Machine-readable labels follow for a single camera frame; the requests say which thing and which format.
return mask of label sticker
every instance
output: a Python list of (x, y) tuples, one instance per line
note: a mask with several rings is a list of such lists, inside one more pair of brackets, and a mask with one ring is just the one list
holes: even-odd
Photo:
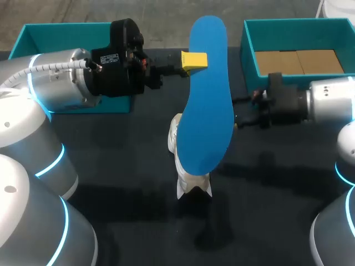
[(118, 54), (110, 54), (104, 57), (100, 57), (101, 64), (118, 62), (120, 59), (118, 58)]

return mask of black table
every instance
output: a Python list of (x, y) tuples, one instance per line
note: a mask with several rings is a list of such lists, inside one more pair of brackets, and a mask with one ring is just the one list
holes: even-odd
[[(237, 47), (229, 79), (232, 97), (246, 95)], [(69, 202), (98, 235), (97, 265), (314, 265), (312, 221), (347, 189), (334, 172), (340, 127), (236, 130), (211, 173), (213, 198), (194, 190), (177, 201), (167, 135), (188, 95), (189, 79), (171, 76), (129, 114), (53, 115), (79, 175)]]

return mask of blue insole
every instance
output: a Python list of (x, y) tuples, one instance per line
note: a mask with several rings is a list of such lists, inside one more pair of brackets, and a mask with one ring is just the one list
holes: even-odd
[(234, 127), (222, 20), (199, 18), (190, 33), (189, 51), (207, 53), (208, 67), (191, 70), (190, 96), (177, 127), (177, 154), (186, 172), (205, 175), (222, 160)]

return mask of white shoe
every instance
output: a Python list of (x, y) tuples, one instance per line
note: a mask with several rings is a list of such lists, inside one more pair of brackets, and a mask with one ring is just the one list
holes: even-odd
[(168, 134), (168, 149), (175, 155), (175, 166), (177, 170), (177, 184), (176, 196), (180, 199), (184, 193), (189, 193), (194, 187), (200, 187), (203, 191), (207, 192), (212, 197), (210, 174), (203, 176), (193, 176), (187, 173), (179, 160), (178, 152), (176, 150), (176, 133), (178, 131), (178, 124), (181, 119), (181, 114), (174, 116), (170, 124)]
[(178, 124), (180, 122), (182, 114), (177, 114), (174, 116), (170, 123), (170, 130), (168, 134), (168, 149), (173, 154), (176, 146), (176, 133), (178, 131)]

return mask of cable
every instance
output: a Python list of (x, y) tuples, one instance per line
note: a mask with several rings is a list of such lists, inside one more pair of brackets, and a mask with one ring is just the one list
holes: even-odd
[(319, 3), (319, 6), (318, 6), (318, 10), (317, 10), (316, 18), (319, 18), (319, 17), (320, 17), (320, 14), (321, 14), (321, 10), (322, 10), (323, 4), (324, 4), (324, 0), (321, 0), (321, 1), (320, 1), (320, 3)]
[(14, 86), (16, 80), (20, 78), (27, 77), (27, 74), (36, 73), (36, 72), (43, 72), (49, 70), (66, 70), (66, 69), (88, 69), (89, 64), (87, 64), (87, 59), (76, 60), (73, 62), (64, 62), (64, 63), (54, 63), (54, 64), (44, 64), (44, 65), (36, 65), (31, 68), (25, 68), (11, 77), (9, 77), (3, 84), (0, 85), (0, 88), (3, 87), (10, 87)]

